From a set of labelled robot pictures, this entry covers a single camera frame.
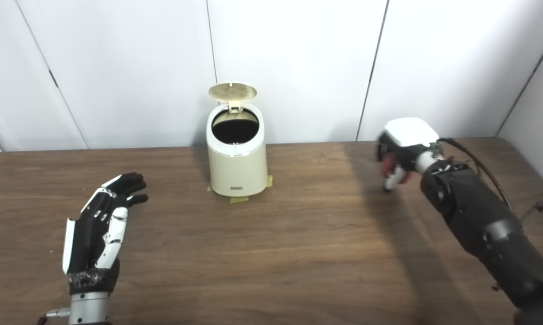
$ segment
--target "open lid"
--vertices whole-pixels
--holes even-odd
[[[243,83],[220,83],[209,88],[209,95],[216,101],[228,103],[228,107],[241,111],[241,102],[249,101],[257,95],[255,88]]]

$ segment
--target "wooden table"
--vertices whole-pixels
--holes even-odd
[[[463,143],[519,212],[543,200],[542,179],[507,142]],[[460,248],[419,177],[382,192],[373,142],[267,152],[273,187],[236,204],[206,191],[205,148],[0,153],[0,325],[68,306],[65,219],[131,171],[145,176],[150,201],[129,217],[116,325],[511,323],[513,306]],[[543,214],[525,228],[543,253]]]

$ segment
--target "panel seam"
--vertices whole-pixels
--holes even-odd
[[[362,114],[360,115],[360,123],[358,124],[358,132],[356,132],[356,141],[360,137],[360,129],[362,128],[362,121],[364,120],[364,113],[366,111],[366,103],[368,101],[368,93],[370,92],[370,86],[372,84],[372,77],[374,76],[374,68],[376,66],[376,60],[378,59],[378,51],[380,46],[380,41],[382,40],[383,27],[386,23],[387,8],[390,4],[390,0],[386,1],[386,8],[383,11],[382,24],[380,27],[380,33],[378,35],[378,43],[376,44],[376,50],[374,52],[374,61],[372,62],[372,68],[370,70],[370,78],[368,79],[368,87],[366,88],[366,96],[364,97],[364,105],[362,106]]]
[[[530,74],[528,80],[526,80],[526,83],[524,84],[524,86],[522,87],[521,91],[519,92],[518,96],[516,97],[514,103],[512,104],[512,106],[510,107],[510,110],[508,111],[508,114],[506,114],[506,117],[504,117],[504,120],[502,121],[502,124],[500,124],[500,127],[498,128],[498,131],[496,131],[496,134],[494,136],[498,136],[500,135],[500,132],[502,131],[502,128],[504,128],[504,124],[506,124],[506,121],[508,121],[508,118],[510,117],[510,115],[512,114],[512,111],[514,111],[516,105],[518,104],[518,101],[520,101],[520,98],[522,97],[522,95],[524,94],[526,88],[528,87],[528,84],[531,82],[532,78],[534,77],[534,74],[536,74],[536,71],[538,70],[538,68],[540,67],[540,64],[542,63],[543,61],[543,53],[542,55],[540,56],[540,59],[538,60],[538,63],[536,64],[536,66],[534,67],[534,69],[532,70],[532,73]]]
[[[35,46],[37,46],[37,50],[39,50],[39,53],[41,54],[41,57],[43,58],[43,63],[47,66],[47,71],[51,73],[51,76],[53,77],[53,70],[49,66],[49,63],[47,63],[47,59],[45,58],[45,54],[43,54],[43,51],[41,50],[41,47],[39,46],[39,43],[37,42],[37,38],[35,37],[35,34],[33,33],[31,26],[29,25],[29,22],[27,20],[27,17],[25,17],[25,14],[23,13],[23,9],[21,9],[21,6],[18,2],[18,0],[14,0],[17,4],[17,8],[23,17],[23,20],[25,21],[25,25],[27,25],[27,29],[29,30],[29,33],[31,34],[31,37],[33,38],[33,42],[35,42]],[[61,98],[63,99],[63,103],[65,103],[65,107],[67,108],[67,111],[69,112],[69,115],[71,115],[71,119],[73,120],[73,123],[75,124],[75,127],[77,128],[77,131],[79,132],[79,136],[81,136],[81,140],[85,144],[85,147],[89,149],[89,146],[85,140],[85,136],[83,136],[83,133],[81,132],[81,128],[79,127],[77,120],[75,119],[75,115],[73,115],[73,111],[71,111],[71,108],[69,107],[69,103],[67,103],[67,99],[65,99],[65,96],[63,96],[63,92],[61,91],[61,87],[56,87],[57,91],[59,91],[59,95],[61,95]]]
[[[209,3],[208,3],[208,0],[205,0],[205,8],[207,9],[207,25],[209,27],[209,42],[210,42],[210,44],[212,46],[213,75],[216,78],[216,84],[217,84],[216,52],[213,49],[212,18],[209,15]]]

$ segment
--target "robotic arm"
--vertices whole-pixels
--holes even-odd
[[[119,277],[117,255],[123,243],[129,208],[148,200],[139,173],[119,175],[101,185],[82,208],[79,219],[67,220],[63,272],[69,281],[71,306],[49,311],[39,319],[68,317],[68,324],[110,325],[109,296]]]
[[[390,121],[378,140],[385,191],[422,175],[420,188],[463,249],[480,260],[519,309],[515,322],[543,325],[543,257],[520,220],[467,164],[442,156],[439,137],[424,121]]]

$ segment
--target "cable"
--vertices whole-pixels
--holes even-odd
[[[46,323],[47,323],[47,316],[39,317],[39,320],[37,321],[37,325],[45,325]]]
[[[529,208],[523,215],[521,215],[520,220],[525,220],[526,217],[530,216],[530,214],[533,214],[534,212],[540,212],[543,213],[543,201],[536,202],[531,208]]]
[[[500,194],[500,197],[502,198],[502,201],[504,201],[504,204],[506,204],[506,206],[508,206],[508,208],[510,209],[511,212],[514,212],[514,208],[510,204],[510,201],[508,200],[508,196],[504,192],[504,189],[502,188],[500,183],[498,183],[496,177],[494,177],[494,174],[492,174],[492,172],[490,172],[490,170],[486,167],[486,165],[484,165],[484,163],[482,163],[482,161],[480,161],[480,159],[478,159],[478,157],[476,157],[473,153],[471,153],[470,150],[468,150],[465,146],[463,146],[463,144],[461,144],[460,142],[456,141],[453,138],[439,138],[438,141],[446,142],[447,144],[450,144],[450,146],[453,146],[457,150],[460,150],[461,152],[464,152],[470,158],[472,158],[472,160],[474,160],[474,163],[476,164],[478,169],[483,170],[484,173],[486,173],[486,175],[490,179],[490,181],[492,181],[492,183],[496,187],[496,190],[498,190],[498,193]]]

